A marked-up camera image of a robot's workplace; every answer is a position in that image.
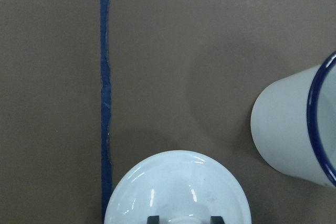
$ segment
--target floor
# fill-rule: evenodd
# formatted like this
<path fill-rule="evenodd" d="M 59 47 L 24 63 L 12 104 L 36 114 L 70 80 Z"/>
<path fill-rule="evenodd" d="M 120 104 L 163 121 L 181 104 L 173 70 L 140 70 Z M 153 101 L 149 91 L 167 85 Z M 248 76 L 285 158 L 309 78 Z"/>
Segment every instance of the floor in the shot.
<path fill-rule="evenodd" d="M 0 223 L 101 223 L 99 0 L 1 0 Z M 191 150 L 240 182 L 253 223 L 334 223 L 336 190 L 258 154 L 270 83 L 335 50 L 334 0 L 111 0 L 113 183 Z"/>

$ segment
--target painter's tape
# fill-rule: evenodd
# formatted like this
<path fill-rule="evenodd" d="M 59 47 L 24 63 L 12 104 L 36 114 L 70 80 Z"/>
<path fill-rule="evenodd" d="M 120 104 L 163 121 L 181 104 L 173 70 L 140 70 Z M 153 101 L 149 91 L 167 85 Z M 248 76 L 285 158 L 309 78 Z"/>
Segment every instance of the painter's tape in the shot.
<path fill-rule="evenodd" d="M 112 194 L 109 124 L 111 120 L 111 82 L 108 52 L 110 0 L 100 0 L 100 74 L 101 74 L 101 210 L 102 223 Z"/>

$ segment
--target blue tape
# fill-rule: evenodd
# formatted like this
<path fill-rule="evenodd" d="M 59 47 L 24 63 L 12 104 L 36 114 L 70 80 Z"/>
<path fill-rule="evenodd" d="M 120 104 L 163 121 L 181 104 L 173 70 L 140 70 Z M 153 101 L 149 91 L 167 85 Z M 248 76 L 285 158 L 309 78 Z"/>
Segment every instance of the blue tape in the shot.
<path fill-rule="evenodd" d="M 102 223 L 112 195 L 109 124 L 111 120 L 111 82 L 108 51 L 108 17 L 110 0 L 100 0 L 100 74 L 101 74 L 101 214 Z"/>

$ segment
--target white cup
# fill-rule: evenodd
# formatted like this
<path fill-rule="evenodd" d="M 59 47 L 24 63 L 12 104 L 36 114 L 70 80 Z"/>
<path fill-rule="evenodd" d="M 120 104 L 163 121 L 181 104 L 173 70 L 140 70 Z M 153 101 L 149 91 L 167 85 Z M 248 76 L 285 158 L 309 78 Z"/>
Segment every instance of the white cup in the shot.
<path fill-rule="evenodd" d="M 251 115 L 254 143 L 281 173 L 336 186 L 336 52 L 268 86 Z"/>
<path fill-rule="evenodd" d="M 120 180 L 107 206 L 104 224 L 202 224 L 221 216 L 226 224 L 251 224 L 243 189 L 220 163 L 196 152 L 151 156 Z"/>

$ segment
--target blue rim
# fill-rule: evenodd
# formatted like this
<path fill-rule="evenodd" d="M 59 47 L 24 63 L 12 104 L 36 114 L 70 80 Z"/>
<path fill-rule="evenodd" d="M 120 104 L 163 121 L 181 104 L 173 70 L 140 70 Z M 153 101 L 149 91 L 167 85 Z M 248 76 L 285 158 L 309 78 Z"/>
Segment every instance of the blue rim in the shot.
<path fill-rule="evenodd" d="M 313 82 L 310 86 L 307 102 L 307 126 L 310 143 L 313 147 L 317 160 L 319 161 L 324 173 L 329 180 L 336 186 L 336 170 L 331 164 L 324 151 L 317 122 L 317 105 L 319 101 L 319 94 L 322 84 L 328 75 L 329 71 L 336 64 L 336 51 L 333 52 L 320 66 L 317 71 Z"/>

